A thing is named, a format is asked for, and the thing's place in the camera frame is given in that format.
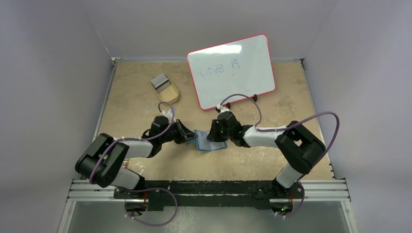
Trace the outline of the blue leather card holder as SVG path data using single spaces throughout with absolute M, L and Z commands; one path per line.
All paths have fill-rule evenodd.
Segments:
M 195 130 L 194 132 L 197 137 L 195 139 L 189 140 L 187 144 L 195 145 L 198 151 L 216 151 L 227 148 L 226 142 L 212 142 L 207 140 L 209 132 L 204 132 L 200 130 Z

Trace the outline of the silver VIP card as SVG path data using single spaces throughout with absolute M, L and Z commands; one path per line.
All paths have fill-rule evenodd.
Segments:
M 200 151 L 210 151 L 210 144 L 209 144 L 209 141 L 207 140 L 207 136 L 209 132 L 196 130 L 195 133 L 197 135 L 197 138 L 196 138 L 197 139 L 196 141 L 197 149 Z

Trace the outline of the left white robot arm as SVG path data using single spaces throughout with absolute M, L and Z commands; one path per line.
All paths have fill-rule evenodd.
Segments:
M 156 116 L 141 138 L 117 139 L 106 133 L 98 135 L 75 164 L 75 171 L 100 187 L 109 185 L 126 188 L 126 193 L 134 199 L 143 196 L 145 179 L 140 174 L 125 168 L 123 162 L 130 158 L 152 158 L 163 144 L 174 142 L 178 145 L 197 138 L 176 119 L 170 122 L 165 116 Z

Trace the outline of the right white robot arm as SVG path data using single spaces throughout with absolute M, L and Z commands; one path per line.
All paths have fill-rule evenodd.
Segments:
M 212 121 L 207 140 L 230 140 L 244 148 L 279 149 L 287 161 L 273 180 L 273 192 L 280 198 L 291 193 L 292 185 L 309 174 L 326 151 L 324 143 L 298 121 L 291 121 L 283 127 L 260 129 L 254 125 L 242 125 L 230 111 L 221 112 Z

